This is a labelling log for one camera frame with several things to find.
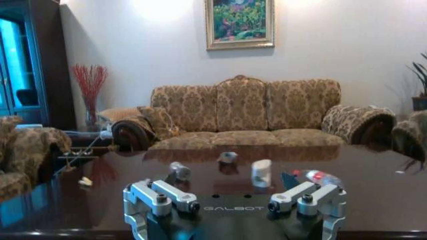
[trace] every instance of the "armchair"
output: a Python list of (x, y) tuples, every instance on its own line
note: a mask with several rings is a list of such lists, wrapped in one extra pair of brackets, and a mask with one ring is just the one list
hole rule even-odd
[(0, 202), (51, 179), (53, 151), (69, 152), (71, 139), (57, 129), (15, 129), (19, 117), (0, 118)]
[(427, 157), (427, 110), (416, 111), (392, 129), (392, 150), (424, 162)]

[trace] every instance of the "framed painting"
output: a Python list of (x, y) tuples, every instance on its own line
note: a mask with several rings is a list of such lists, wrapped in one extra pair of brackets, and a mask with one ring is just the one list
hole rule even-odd
[(204, 0), (207, 50), (273, 48), (275, 0)]

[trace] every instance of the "cabinet glass door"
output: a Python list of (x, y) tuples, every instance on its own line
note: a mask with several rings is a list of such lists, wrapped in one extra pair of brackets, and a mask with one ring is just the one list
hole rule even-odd
[(39, 106), (35, 74), (24, 26), (0, 19), (4, 67), (8, 72), (7, 85), (13, 108)]

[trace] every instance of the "sofa cushion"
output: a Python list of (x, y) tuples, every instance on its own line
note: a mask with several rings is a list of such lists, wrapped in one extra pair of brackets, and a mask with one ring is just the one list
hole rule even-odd
[(217, 86), (217, 130), (267, 130), (265, 84), (243, 75)]
[(163, 107), (139, 106), (137, 110), (140, 112), (140, 116), (125, 118), (125, 120), (144, 123), (145, 119), (159, 140), (164, 140), (180, 135), (181, 130), (175, 125), (175, 121)]
[(7, 144), (9, 142), (11, 134), (16, 124), (23, 119), (19, 116), (5, 116), (0, 118), (0, 165), (5, 158)]
[(219, 132), (213, 139), (215, 146), (221, 145), (279, 145), (280, 141), (269, 131), (245, 130)]
[(346, 144), (339, 136), (317, 129), (281, 129), (272, 131), (272, 135), (284, 147), (336, 146)]
[(187, 132), (180, 136), (168, 138), (159, 141), (149, 150), (195, 150), (195, 149), (211, 149), (213, 132)]
[(340, 103), (340, 84), (328, 79), (267, 84), (268, 129), (320, 129), (328, 109)]
[(0, 202), (9, 200), (32, 189), (29, 178), (24, 173), (0, 174)]
[(215, 86), (156, 87), (151, 95), (151, 106), (163, 107), (183, 130), (217, 131)]

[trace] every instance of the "sofa armrest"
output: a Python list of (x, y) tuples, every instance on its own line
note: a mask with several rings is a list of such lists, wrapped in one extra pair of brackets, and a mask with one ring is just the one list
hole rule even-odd
[(24, 173), (0, 174), (0, 203), (31, 191), (32, 185)]
[(325, 113), (321, 130), (348, 144), (390, 145), (395, 114), (386, 108), (336, 105)]
[(41, 177), (40, 167), (51, 165), (52, 149), (71, 151), (72, 140), (59, 129), (51, 127), (21, 128), (12, 133), (7, 144), (5, 172), (24, 173), (36, 186)]
[(427, 110), (416, 111), (408, 120), (396, 124), (391, 131), (392, 150), (403, 155), (426, 161), (427, 157)]
[(132, 151), (145, 151), (155, 142), (155, 131), (141, 115), (133, 115), (112, 125), (113, 141), (121, 148)]

